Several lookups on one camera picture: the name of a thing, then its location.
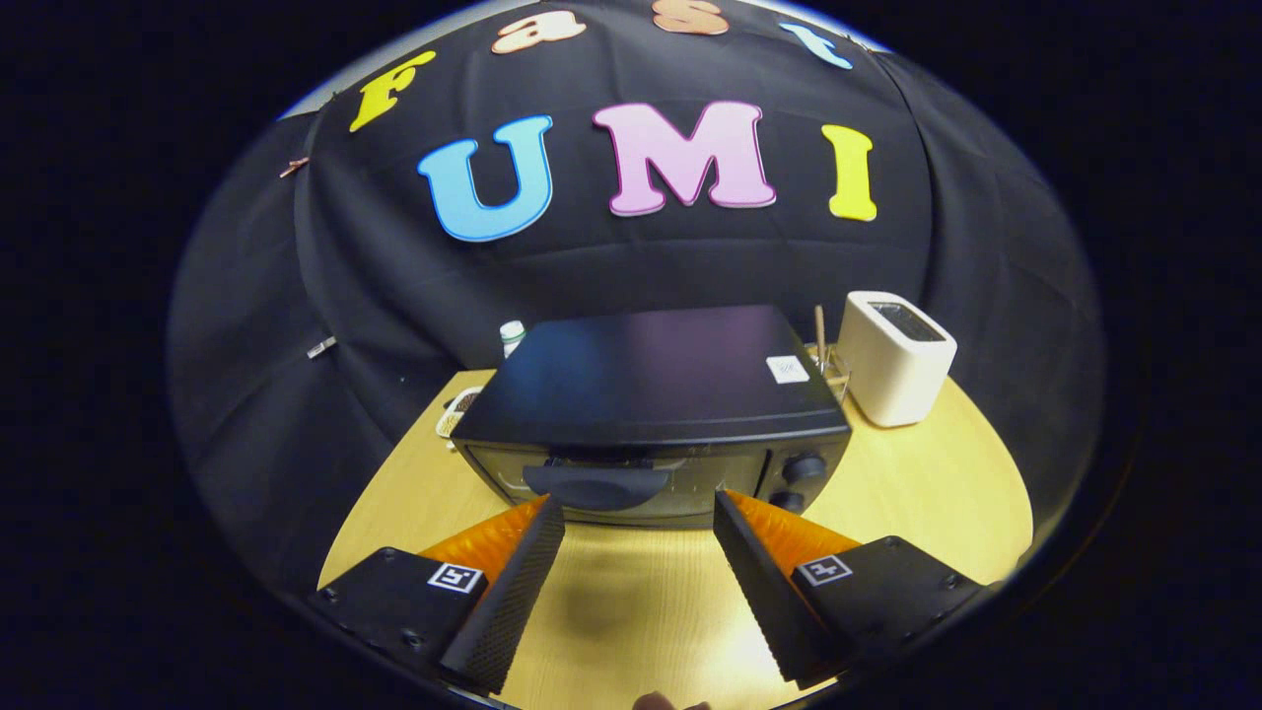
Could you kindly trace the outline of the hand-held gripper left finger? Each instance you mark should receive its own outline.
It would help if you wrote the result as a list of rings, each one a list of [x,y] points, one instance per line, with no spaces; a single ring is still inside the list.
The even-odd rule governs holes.
[[[564,533],[562,504],[540,496],[419,554],[379,549],[310,610],[403,673],[497,695]]]

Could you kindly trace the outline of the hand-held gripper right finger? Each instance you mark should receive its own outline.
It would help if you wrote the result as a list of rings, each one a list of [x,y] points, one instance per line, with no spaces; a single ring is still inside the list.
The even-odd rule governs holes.
[[[713,531],[782,678],[801,690],[883,673],[989,599],[902,536],[859,544],[737,491],[717,491]]]

